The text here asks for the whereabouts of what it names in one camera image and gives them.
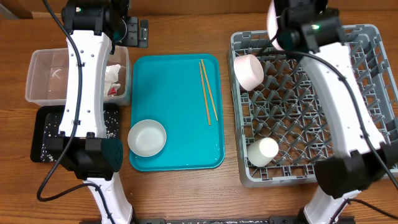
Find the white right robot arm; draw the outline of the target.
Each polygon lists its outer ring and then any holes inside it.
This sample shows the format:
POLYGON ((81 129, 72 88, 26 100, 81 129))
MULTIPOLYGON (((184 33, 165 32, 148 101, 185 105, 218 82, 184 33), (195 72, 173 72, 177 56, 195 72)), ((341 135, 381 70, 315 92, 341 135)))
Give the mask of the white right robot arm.
POLYGON ((335 223, 348 203, 391 174, 397 145, 385 142, 370 117, 337 9, 326 1, 272 1, 267 29, 277 52, 298 59, 311 80, 333 144, 333 156, 314 165, 318 188, 298 221, 335 223))

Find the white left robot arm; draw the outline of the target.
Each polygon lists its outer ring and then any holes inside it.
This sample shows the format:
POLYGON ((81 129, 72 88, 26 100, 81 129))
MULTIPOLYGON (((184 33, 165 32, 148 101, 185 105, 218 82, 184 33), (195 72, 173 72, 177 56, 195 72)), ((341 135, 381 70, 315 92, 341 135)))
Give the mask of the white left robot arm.
POLYGON ((101 223, 137 223, 119 171, 123 144, 106 136, 106 64, 116 46, 147 47, 129 1, 68 1, 56 23, 67 37, 67 99, 58 136, 46 140, 57 166, 74 172, 93 194, 101 223))

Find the white cup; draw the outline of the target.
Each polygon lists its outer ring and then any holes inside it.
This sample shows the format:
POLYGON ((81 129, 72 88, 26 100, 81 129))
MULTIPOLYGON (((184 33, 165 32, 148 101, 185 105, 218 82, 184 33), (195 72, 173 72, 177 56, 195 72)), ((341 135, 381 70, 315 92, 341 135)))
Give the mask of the white cup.
POLYGON ((279 153, 279 145, 272 138, 262 138, 252 143, 247 149, 250 163, 256 167, 264 167, 279 153))

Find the small pink bowl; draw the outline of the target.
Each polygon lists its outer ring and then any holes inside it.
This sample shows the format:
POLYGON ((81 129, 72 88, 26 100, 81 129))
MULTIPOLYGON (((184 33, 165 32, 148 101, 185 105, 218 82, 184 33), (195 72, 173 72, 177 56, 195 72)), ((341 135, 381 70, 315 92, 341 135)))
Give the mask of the small pink bowl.
POLYGON ((255 89, 264 80, 260 61, 253 54, 238 56, 233 62, 234 72, 239 84, 247 91, 255 89))

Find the white napkin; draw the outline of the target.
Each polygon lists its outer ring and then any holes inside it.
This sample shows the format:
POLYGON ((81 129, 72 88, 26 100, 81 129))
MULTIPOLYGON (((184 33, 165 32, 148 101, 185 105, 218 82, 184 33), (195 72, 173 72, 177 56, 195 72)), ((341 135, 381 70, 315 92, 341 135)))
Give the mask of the white napkin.
POLYGON ((119 90, 119 88, 121 87, 121 84, 118 83, 120 69, 121 66, 119 64, 106 67, 104 78, 104 94, 106 96, 108 95, 108 91, 110 88, 114 87, 115 89, 119 90))

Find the wooden chopstick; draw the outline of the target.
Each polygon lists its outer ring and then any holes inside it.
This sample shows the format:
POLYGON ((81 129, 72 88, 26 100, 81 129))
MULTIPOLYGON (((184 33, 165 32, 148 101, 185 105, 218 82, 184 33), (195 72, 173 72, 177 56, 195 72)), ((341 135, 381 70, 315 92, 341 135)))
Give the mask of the wooden chopstick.
POLYGON ((204 78, 203 78, 203 70, 202 70, 202 66, 201 66, 200 62, 199 62, 199 68, 200 68, 200 76, 201 76, 201 85, 202 85, 203 96, 204 96, 204 101, 205 101, 206 116, 207 116, 207 120, 208 120, 208 125, 211 126, 211 118, 210 118, 208 101, 207 101, 207 96, 206 96, 206 89, 205 89, 205 83, 204 83, 204 78))
POLYGON ((210 85, 210 82, 209 82, 209 79, 208 79, 208 75, 207 75, 207 72, 206 72, 206 67, 205 67, 205 63, 204 63, 203 59, 200 60, 200 64, 201 64, 201 75, 203 77, 205 77, 206 85, 207 85, 207 88, 208 88, 208 93, 209 93, 210 100, 211 100, 211 105, 213 107, 213 112, 215 114, 216 120, 218 121, 218 113, 217 113, 217 110, 216 110, 215 101, 214 101, 213 93, 212 93, 212 90, 211 90, 211 85, 210 85))

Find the grey bowl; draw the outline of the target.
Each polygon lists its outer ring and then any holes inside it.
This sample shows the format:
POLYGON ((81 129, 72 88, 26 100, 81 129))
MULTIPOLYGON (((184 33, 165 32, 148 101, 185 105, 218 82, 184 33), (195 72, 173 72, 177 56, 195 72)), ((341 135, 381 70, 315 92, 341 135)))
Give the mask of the grey bowl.
POLYGON ((158 154, 165 146, 167 133, 165 128, 152 119, 136 123, 129 131, 127 143, 130 150, 141 157, 158 154))

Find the red wrapper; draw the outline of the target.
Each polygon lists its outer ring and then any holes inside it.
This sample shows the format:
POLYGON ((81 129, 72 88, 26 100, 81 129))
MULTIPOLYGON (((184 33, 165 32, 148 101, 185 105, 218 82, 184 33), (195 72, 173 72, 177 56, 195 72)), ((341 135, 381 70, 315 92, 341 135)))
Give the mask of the red wrapper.
POLYGON ((108 91, 108 96, 116 96, 117 94, 118 94, 118 91, 114 87, 110 88, 108 91))

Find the large pink plate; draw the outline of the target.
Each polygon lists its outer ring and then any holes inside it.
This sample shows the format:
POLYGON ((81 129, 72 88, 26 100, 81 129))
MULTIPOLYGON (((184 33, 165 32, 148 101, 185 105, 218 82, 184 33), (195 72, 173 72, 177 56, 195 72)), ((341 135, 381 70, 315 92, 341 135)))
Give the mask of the large pink plate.
POLYGON ((271 44, 277 50, 283 50, 277 40, 278 32, 278 18, 281 16, 282 11, 285 9, 285 2, 283 0, 272 0, 267 12, 267 33, 271 40, 271 44))

